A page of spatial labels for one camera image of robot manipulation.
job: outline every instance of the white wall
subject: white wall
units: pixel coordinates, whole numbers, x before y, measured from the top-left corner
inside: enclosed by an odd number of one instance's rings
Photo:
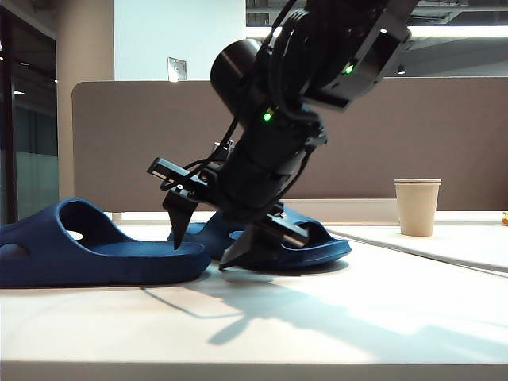
[[[209,79],[244,27],[244,0],[114,0],[114,78],[167,80],[172,56],[187,61],[187,79]]]

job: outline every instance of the green led light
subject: green led light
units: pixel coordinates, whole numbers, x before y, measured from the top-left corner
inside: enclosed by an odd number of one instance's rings
[[[354,63],[351,63],[348,66],[346,66],[342,72],[346,75],[350,75],[353,70],[355,70],[355,65]]]

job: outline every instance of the black cable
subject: black cable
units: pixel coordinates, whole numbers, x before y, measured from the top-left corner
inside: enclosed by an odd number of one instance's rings
[[[274,34],[275,30],[279,27],[280,23],[283,21],[283,19],[286,17],[287,13],[290,11],[290,9],[293,7],[293,5],[295,3],[296,3],[296,0],[289,0],[286,3],[286,5],[283,7],[283,9],[281,10],[279,15],[277,16],[277,18],[275,19],[273,25],[271,26],[270,33],[264,39],[264,41],[263,41],[263,43],[261,45],[261,48],[260,48],[260,50],[258,51],[258,53],[256,55],[256,59],[254,60],[253,70],[252,70],[253,73],[251,73],[251,75],[248,77],[247,86],[245,87],[245,93],[248,93],[250,91],[250,88],[251,88],[251,85],[252,85],[252,79],[254,78],[254,74],[256,72],[257,65],[258,65],[258,63],[260,61],[260,59],[259,59],[260,54],[264,54],[265,50],[267,49],[268,45],[270,44],[270,41],[271,41],[271,39],[273,37],[273,34]],[[183,177],[173,181],[172,183],[170,183],[168,181],[169,179],[165,179],[160,184],[160,189],[162,191],[168,191],[168,190],[170,190],[173,187],[176,187],[176,186],[178,186],[178,185],[180,185],[182,183],[185,183],[188,179],[190,179],[192,176],[198,174],[203,168],[205,168],[208,164],[210,164],[212,161],[214,161],[214,158],[217,155],[217,153],[219,152],[219,150],[224,148],[224,147],[226,147],[226,145],[229,142],[231,136],[233,135],[233,133],[234,133],[234,131],[235,131],[237,125],[238,125],[238,120],[240,118],[241,112],[244,109],[246,100],[247,100],[247,97],[244,97],[244,101],[241,103],[240,107],[238,107],[238,109],[236,110],[236,112],[234,114],[234,117],[233,117],[233,120],[231,121],[231,124],[229,125],[229,128],[226,131],[226,133],[225,133],[224,137],[222,138],[221,143],[219,144],[217,149],[214,150],[207,158],[201,159],[201,160],[197,160],[197,162],[201,162],[200,165],[198,167],[196,167],[195,169],[193,169],[192,171],[190,171],[185,176],[183,176]]]
[[[307,150],[306,155],[303,157],[302,162],[300,163],[300,168],[298,169],[298,172],[294,176],[294,178],[291,180],[289,184],[287,184],[284,189],[282,189],[272,200],[270,200],[269,203],[266,204],[266,206],[273,205],[276,202],[278,202],[298,181],[300,176],[302,175],[303,171],[305,170],[305,167],[307,166],[307,163],[309,163],[310,154],[314,151],[314,148]]]
[[[313,122],[318,121],[319,116],[316,113],[302,113],[293,112],[289,109],[284,99],[283,94],[283,59],[286,54],[287,45],[293,36],[298,24],[307,17],[308,13],[305,10],[294,12],[284,25],[283,31],[280,33],[279,38],[275,42],[273,53],[271,55],[270,71],[268,74],[268,86],[270,89],[271,97],[279,110],[290,119],[295,121]]]

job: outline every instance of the paper cup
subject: paper cup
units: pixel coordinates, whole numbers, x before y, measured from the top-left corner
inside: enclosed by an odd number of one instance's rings
[[[395,179],[398,220],[407,236],[432,236],[440,179]]]

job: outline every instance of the table surface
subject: table surface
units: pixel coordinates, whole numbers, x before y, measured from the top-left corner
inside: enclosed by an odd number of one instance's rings
[[[344,379],[506,379],[507,277],[351,246],[303,273],[212,264],[169,287],[0,290],[2,376],[337,379],[340,369]]]

